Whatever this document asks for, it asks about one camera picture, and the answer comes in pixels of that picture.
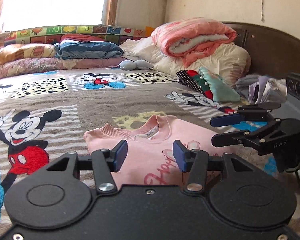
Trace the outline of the pink sweatshirt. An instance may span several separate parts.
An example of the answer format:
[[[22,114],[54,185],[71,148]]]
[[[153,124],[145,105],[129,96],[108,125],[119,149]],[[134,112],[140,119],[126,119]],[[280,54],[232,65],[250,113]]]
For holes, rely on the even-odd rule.
[[[211,138],[214,135],[207,128],[175,116],[153,115],[133,131],[105,124],[85,132],[83,138],[89,152],[111,149],[120,140],[127,141],[127,157],[119,172],[112,174],[117,187],[123,184],[183,186],[188,175],[178,168],[173,156],[173,142],[180,140],[189,150],[200,149],[219,157],[223,153],[235,152],[232,146],[212,146]]]

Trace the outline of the grey clothes pile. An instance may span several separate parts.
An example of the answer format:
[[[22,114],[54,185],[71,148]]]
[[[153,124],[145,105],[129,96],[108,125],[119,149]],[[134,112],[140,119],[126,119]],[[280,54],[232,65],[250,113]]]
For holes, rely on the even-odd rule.
[[[249,74],[236,82],[235,90],[250,104],[284,103],[287,99],[285,79]]]

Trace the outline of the teal folded garment stack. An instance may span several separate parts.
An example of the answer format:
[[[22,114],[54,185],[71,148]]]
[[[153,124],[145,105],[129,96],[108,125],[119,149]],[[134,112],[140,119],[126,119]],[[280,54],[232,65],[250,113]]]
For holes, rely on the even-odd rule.
[[[217,74],[205,67],[177,72],[178,82],[214,102],[240,102],[240,95]]]

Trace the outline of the cream white duvet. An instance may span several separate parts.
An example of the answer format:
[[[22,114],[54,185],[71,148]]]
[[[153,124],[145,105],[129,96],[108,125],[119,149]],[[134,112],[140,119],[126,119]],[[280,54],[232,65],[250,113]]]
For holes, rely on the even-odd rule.
[[[189,67],[185,67],[179,58],[164,55],[151,37],[139,40],[127,39],[120,47],[124,52],[124,58],[132,61],[145,60],[151,63],[156,71],[176,76],[180,70],[198,71],[204,66],[232,87],[239,78],[248,73],[251,63],[249,53],[234,43],[221,44],[212,55],[198,59]]]

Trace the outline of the dark wooden bed headboard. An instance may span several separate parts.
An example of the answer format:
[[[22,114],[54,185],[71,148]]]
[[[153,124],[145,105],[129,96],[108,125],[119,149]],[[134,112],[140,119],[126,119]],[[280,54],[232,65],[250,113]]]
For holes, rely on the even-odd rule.
[[[300,74],[300,39],[283,31],[261,25],[224,22],[237,32],[235,45],[250,55],[249,74],[282,79]]]

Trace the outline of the grey plush toy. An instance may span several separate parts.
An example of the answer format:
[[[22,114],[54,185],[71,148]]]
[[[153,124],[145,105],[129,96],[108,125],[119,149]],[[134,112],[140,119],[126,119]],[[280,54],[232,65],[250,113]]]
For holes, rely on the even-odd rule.
[[[119,64],[121,70],[152,70],[153,65],[145,60],[125,60]]]

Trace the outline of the pink rolled comforter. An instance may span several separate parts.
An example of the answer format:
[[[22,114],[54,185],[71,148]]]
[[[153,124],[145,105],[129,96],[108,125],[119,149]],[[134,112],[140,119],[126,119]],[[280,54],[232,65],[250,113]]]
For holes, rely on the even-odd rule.
[[[222,22],[197,17],[165,23],[151,36],[164,55],[179,58],[188,67],[212,55],[221,44],[233,42],[237,32]]]

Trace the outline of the blue folded quilt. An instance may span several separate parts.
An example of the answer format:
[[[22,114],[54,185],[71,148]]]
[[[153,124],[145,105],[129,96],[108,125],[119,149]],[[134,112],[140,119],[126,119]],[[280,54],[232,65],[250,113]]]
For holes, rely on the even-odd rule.
[[[107,41],[74,41],[64,40],[55,43],[56,57],[62,60],[70,59],[109,59],[121,57],[124,52],[116,44]]]

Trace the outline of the colourful alphabet headboard mat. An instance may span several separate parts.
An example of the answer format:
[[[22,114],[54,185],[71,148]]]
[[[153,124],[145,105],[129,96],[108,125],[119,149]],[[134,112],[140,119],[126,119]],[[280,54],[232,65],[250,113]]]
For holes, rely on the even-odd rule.
[[[4,38],[4,46],[10,44],[55,44],[71,35],[95,36],[99,40],[120,45],[127,39],[139,40],[151,36],[154,28],[135,29],[111,25],[58,25],[14,31]]]

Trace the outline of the purple floral quilt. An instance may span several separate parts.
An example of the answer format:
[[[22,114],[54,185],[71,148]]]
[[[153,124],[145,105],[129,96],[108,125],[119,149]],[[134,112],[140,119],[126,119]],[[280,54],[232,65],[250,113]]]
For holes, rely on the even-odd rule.
[[[117,66],[124,60],[124,57],[71,60],[61,60],[55,57],[19,59],[0,65],[0,79],[23,74],[49,72],[53,70],[108,68]]]

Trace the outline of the yellow patterned pillow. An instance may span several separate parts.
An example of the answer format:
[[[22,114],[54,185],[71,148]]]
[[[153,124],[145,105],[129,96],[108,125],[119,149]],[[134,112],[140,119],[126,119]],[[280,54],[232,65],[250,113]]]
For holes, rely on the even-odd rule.
[[[19,59],[54,57],[57,54],[51,44],[9,44],[0,49],[0,65]]]

